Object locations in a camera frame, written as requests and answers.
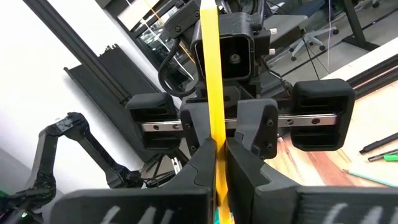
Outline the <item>black desk leg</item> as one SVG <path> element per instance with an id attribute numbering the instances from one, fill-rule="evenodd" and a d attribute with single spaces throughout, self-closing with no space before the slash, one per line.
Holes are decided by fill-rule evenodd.
<path id="1" fill-rule="evenodd" d="M 352 35 L 349 35 L 349 36 L 345 37 L 344 39 L 342 39 L 342 41 L 347 44 L 351 44 L 355 47 L 359 47 L 363 50 L 367 50 L 369 52 L 378 48 L 379 45 L 373 44 L 366 40 L 363 30 L 362 30 L 362 27 L 361 27 L 361 24 L 357 17 L 356 11 L 354 9 L 352 0 L 342 0 L 342 2 L 344 5 L 346 17 L 349 22 L 349 26 L 351 27 L 351 30 L 353 33 Z"/>

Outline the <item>short dark pen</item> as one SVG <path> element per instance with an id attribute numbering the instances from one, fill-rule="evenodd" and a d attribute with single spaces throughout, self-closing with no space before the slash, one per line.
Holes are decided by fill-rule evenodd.
<path id="1" fill-rule="evenodd" d="M 388 137 L 385 137 L 385 138 L 380 139 L 378 141 L 372 142 L 371 144 L 368 144 L 367 146 L 364 146 L 362 148 L 362 150 L 359 151 L 359 153 L 360 154 L 368 153 L 368 152 L 370 152 L 370 151 L 372 151 L 372 150 L 374 150 L 374 149 L 376 149 L 378 147 L 381 147 L 381 146 L 383 146 L 385 144 L 388 144 L 388 143 L 390 143 L 392 141 L 395 141 L 396 139 L 398 139 L 398 133 L 391 134 Z"/>

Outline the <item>office chair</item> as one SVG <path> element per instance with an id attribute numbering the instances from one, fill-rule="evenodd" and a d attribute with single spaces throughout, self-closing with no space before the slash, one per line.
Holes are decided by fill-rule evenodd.
<path id="1" fill-rule="evenodd" d="M 324 51 L 326 49 L 325 45 L 323 42 L 319 39 L 317 39 L 317 36 L 323 35 L 323 34 L 333 34 L 337 35 L 340 33 L 339 29 L 336 26 L 329 25 L 329 28 L 327 29 L 320 29 L 320 30 L 312 30 L 310 32 L 306 31 L 306 27 L 309 25 L 310 19 L 306 17 L 304 21 L 302 21 L 298 27 L 300 28 L 301 31 L 303 31 L 302 37 L 300 37 L 298 40 L 296 40 L 294 43 L 290 44 L 289 46 L 289 52 L 291 53 L 291 61 L 296 61 L 296 53 L 303 47 L 313 44 L 317 44 L 319 46 L 319 49 L 321 51 Z"/>

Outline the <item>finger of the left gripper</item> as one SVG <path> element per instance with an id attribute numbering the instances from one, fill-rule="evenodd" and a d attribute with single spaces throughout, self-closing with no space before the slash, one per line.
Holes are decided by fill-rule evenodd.
<path id="1" fill-rule="evenodd" d="M 206 149 L 215 155 L 216 146 L 211 138 L 207 102 L 185 103 L 180 110 L 184 137 L 191 156 Z"/>
<path id="2" fill-rule="evenodd" d="M 261 98 L 238 101 L 234 138 L 261 159 L 277 155 L 278 107 L 276 100 Z"/>

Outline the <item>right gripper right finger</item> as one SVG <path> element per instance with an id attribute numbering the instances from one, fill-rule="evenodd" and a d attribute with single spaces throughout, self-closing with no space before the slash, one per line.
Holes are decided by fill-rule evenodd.
<path id="1" fill-rule="evenodd" d="M 398 189 L 303 186 L 235 139 L 226 146 L 235 224 L 398 224 Z"/>

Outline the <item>green pencil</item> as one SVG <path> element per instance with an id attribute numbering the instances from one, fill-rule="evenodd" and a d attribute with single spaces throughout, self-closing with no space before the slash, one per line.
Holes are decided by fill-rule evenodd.
<path id="1" fill-rule="evenodd" d="M 358 173 L 355 173 L 355 172 L 351 172 L 351 171 L 346 170 L 346 169 L 343 169 L 343 171 L 346 172 L 347 174 L 350 174 L 350 175 L 353 175 L 353 176 L 356 176 L 356 177 L 359 177 L 359 178 L 362 178 L 362 179 L 366 179 L 366 180 L 369 180 L 371 182 L 375 182 L 375 183 L 378 183 L 378 184 L 382 184 L 382 185 L 398 188 L 398 184 L 392 184 L 392 183 L 386 182 L 386 181 L 381 180 L 381 179 L 377 179 L 377 178 L 374 178 L 374 177 L 368 177 L 366 175 L 362 175 L 362 174 L 358 174 Z"/>

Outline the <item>dark brown pencil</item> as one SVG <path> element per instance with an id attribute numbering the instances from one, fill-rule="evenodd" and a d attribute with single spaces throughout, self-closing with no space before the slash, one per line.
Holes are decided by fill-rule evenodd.
<path id="1" fill-rule="evenodd" d="M 369 157 L 368 161 L 369 162 L 373 162 L 373 161 L 376 161 L 376 160 L 383 159 L 384 156 L 389 156 L 389 155 L 393 155 L 393 154 L 398 154 L 398 149 L 387 151 L 387 152 L 383 152 L 382 154 L 378 154 L 376 156 Z"/>

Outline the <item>yellow pencil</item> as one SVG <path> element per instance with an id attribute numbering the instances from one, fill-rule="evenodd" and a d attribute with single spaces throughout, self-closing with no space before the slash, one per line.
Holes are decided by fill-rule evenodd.
<path id="1" fill-rule="evenodd" d="M 200 25 L 206 73 L 211 137 L 216 142 L 216 191 L 220 224 L 235 224 L 228 203 L 226 181 L 226 126 L 224 118 L 218 8 L 215 0 L 202 0 Z"/>

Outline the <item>black flat panel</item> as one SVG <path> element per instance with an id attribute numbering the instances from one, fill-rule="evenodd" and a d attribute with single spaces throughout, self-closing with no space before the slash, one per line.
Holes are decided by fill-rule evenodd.
<path id="1" fill-rule="evenodd" d="M 99 57 L 92 50 L 78 47 L 73 47 L 71 52 L 81 63 L 72 69 L 64 68 L 72 80 L 98 106 L 142 160 L 158 154 L 158 151 L 144 145 L 138 125 L 125 109 L 133 96 L 158 93 L 158 88 L 119 46 Z"/>

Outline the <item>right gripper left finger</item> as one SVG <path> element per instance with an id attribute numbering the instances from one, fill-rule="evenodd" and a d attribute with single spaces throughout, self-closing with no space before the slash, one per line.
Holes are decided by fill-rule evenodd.
<path id="1" fill-rule="evenodd" d="M 215 161 L 216 143 L 208 138 L 165 185 L 66 194 L 50 224 L 214 224 Z"/>

